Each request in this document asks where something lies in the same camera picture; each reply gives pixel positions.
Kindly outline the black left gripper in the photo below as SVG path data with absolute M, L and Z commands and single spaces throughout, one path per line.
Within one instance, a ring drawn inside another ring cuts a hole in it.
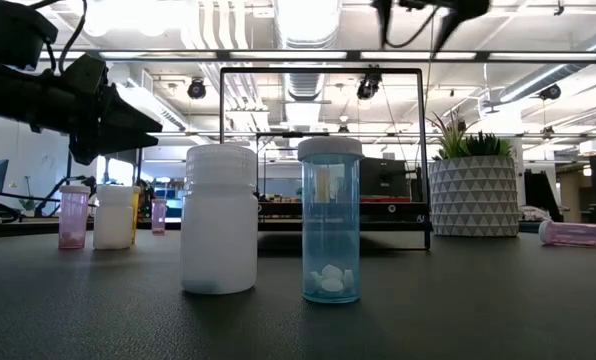
M 156 146 L 147 134 L 111 134 L 110 126 L 143 133 L 161 132 L 163 126 L 122 99 L 116 86 L 108 86 L 107 71 L 96 74 L 93 97 L 71 89 L 61 77 L 44 73 L 31 76 L 0 69 L 0 117 L 68 133 L 71 147 L 80 151 L 80 163 L 90 165 L 98 156 L 137 163 L 138 150 Z

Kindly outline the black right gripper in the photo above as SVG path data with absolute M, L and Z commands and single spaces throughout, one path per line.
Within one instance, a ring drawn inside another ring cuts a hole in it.
M 389 24 L 392 13 L 392 0 L 374 0 L 380 27 L 380 47 L 388 44 Z M 490 7 L 489 0 L 400 0 L 400 5 L 410 8 L 423 6 L 439 6 L 448 8 L 449 13 L 441 21 L 434 52 L 439 52 L 452 33 L 465 21 L 475 19 L 486 14 Z

